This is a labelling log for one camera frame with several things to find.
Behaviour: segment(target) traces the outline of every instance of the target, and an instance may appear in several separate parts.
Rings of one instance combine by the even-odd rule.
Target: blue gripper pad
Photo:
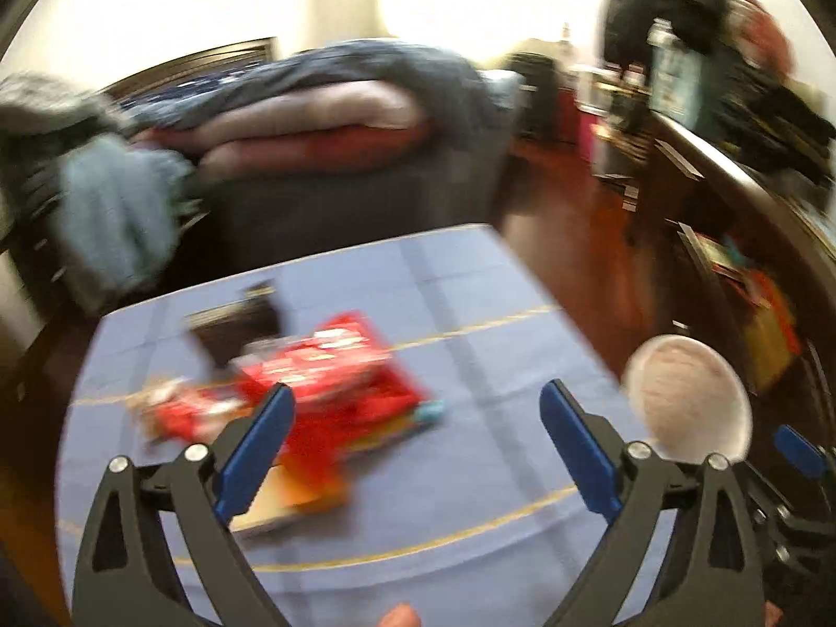
[[[779,426],[775,435],[772,436],[772,443],[805,477],[814,480],[821,478],[825,473],[825,459],[816,450],[816,446],[793,427]]]
[[[612,523],[621,512],[616,465],[584,423],[577,401],[554,382],[540,393],[540,418],[570,472],[584,504]]]
[[[287,386],[276,387],[249,431],[222,471],[216,476],[215,514],[225,525],[245,513],[273,465],[294,423],[294,394]]]

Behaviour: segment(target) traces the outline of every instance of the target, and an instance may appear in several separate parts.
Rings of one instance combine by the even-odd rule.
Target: yellow stripe
[[[466,325],[464,328],[459,328],[458,330],[450,330],[450,332],[439,332],[438,334],[424,336],[421,339],[413,339],[408,342],[401,342],[400,344],[395,344],[394,346],[391,346],[389,350],[392,352],[398,352],[404,351],[405,349],[413,349],[414,347],[425,346],[425,344],[443,342],[446,339],[453,339],[455,336],[464,336],[467,334],[473,334],[474,332],[482,332],[483,330],[499,328],[500,326],[507,325],[511,322],[525,320],[526,318],[531,318],[532,316],[537,316],[542,313],[548,314],[551,311],[555,311],[557,308],[558,307],[553,304],[542,304],[542,306],[529,308],[525,311],[520,311],[514,314],[512,313],[511,315],[505,316],[504,318],[497,318],[496,320],[479,322],[474,325]],[[199,389],[214,389],[219,386],[227,385],[229,385],[229,382],[219,382],[215,384],[201,385]],[[122,401],[124,401],[124,396],[107,396],[100,399],[75,400],[72,405],[109,405],[114,403],[121,403]]]
[[[555,502],[560,502],[561,500],[563,500],[563,498],[573,494],[574,492],[578,492],[578,488],[576,488],[574,485],[570,485],[570,487],[568,488],[563,488],[562,490],[555,491],[550,495],[545,496],[544,498],[542,498],[542,500],[532,502],[531,504],[523,506],[520,509],[515,510],[514,512],[494,518],[492,519],[492,521],[488,521],[487,523],[482,523],[482,525],[474,526],[471,528],[465,528],[465,530],[454,532],[452,535],[445,535],[443,538],[436,538],[435,540],[430,540],[429,542],[415,544],[410,547],[402,547],[401,549],[393,549],[390,552],[367,554],[365,556],[355,556],[351,559],[332,559],[330,561],[316,561],[314,563],[259,564],[252,566],[252,570],[256,573],[301,573],[302,571],[308,570],[327,570],[328,568],[360,566],[365,563],[377,563],[378,561],[390,561],[391,559],[400,559],[404,556],[410,556],[411,554],[426,552],[431,549],[439,549],[440,547],[444,547],[448,544],[453,544],[453,542],[461,542],[461,540],[467,540],[468,538],[475,538],[475,536],[477,535],[482,535],[484,532],[496,530],[497,528],[504,526],[507,523],[513,523],[514,521],[519,521],[520,519],[529,517],[532,514],[539,512],[541,509],[545,509],[547,506],[554,504]],[[82,533],[81,528],[79,528],[74,523],[70,523],[68,521],[58,521],[57,527],[60,530],[69,532],[70,534],[76,535],[77,537],[80,537]],[[194,566],[194,564],[191,563],[191,559],[186,559],[183,557],[176,557],[174,559],[174,563],[180,566]]]
[[[77,538],[80,538],[85,531],[82,527],[75,525],[75,523],[72,523],[71,521],[58,521],[56,526],[58,530],[68,532],[70,535],[75,535]]]

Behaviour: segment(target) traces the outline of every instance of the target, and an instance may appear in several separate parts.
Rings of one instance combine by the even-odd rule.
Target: red snack bag
[[[375,374],[365,389],[357,390],[354,425],[361,429],[412,410],[426,396],[396,365]]]
[[[128,407],[152,439],[211,443],[227,422],[249,412],[228,387],[201,389],[185,379],[152,385],[128,399]]]
[[[389,358],[369,323],[349,312],[266,359],[239,358],[237,385],[256,404],[270,387],[283,382],[294,390],[298,413],[321,411],[339,394],[365,383]]]

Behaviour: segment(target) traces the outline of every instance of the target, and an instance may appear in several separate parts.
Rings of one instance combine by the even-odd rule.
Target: table
[[[446,403],[443,421],[350,461],[347,506],[239,538],[294,627],[372,627],[408,601],[425,624],[540,625],[592,550],[603,519],[577,496],[539,421],[559,377],[625,439],[646,435],[616,379],[486,226],[459,226],[329,252],[196,286],[103,319],[75,388],[57,470],[57,543],[71,595],[79,535],[110,457],[170,460],[145,443],[121,396],[162,375],[211,380],[183,317],[273,280],[290,334],[363,311],[398,364]],[[669,521],[648,558],[658,565]],[[174,515],[164,526],[195,611],[215,613]],[[641,609],[645,567],[622,612]]]

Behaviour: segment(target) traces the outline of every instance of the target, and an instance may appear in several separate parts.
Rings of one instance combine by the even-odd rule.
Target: black bag
[[[686,47],[708,56],[720,41],[727,9],[726,0],[671,0],[670,25]]]
[[[558,110],[558,77],[554,59],[542,54],[511,54],[505,69],[525,77],[522,100],[525,108],[517,133],[550,141]]]
[[[609,0],[603,26],[603,60],[626,69],[640,63],[650,77],[653,48],[647,34],[666,13],[667,0]]]
[[[609,126],[624,134],[638,134],[645,127],[649,91],[622,90],[613,94],[609,107]]]

